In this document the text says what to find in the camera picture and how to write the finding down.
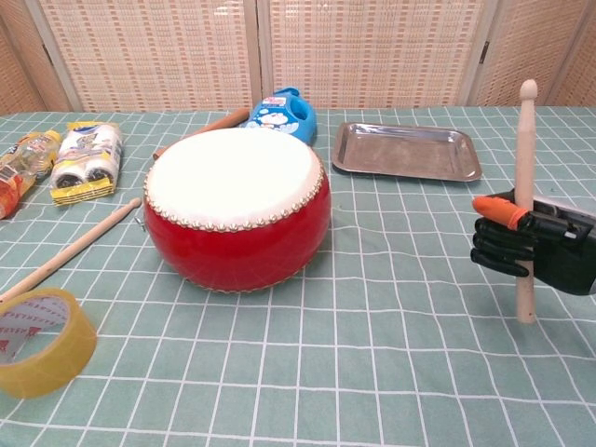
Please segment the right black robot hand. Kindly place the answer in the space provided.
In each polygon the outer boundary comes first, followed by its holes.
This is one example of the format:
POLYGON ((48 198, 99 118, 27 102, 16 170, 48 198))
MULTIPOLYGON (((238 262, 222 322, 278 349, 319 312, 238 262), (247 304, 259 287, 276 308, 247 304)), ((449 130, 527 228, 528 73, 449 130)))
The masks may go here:
POLYGON ((595 292, 595 215, 565 202, 535 196, 531 209, 514 190, 477 196, 471 261, 517 278, 534 275, 573 295, 595 292), (531 262, 531 273, 523 262, 531 262))

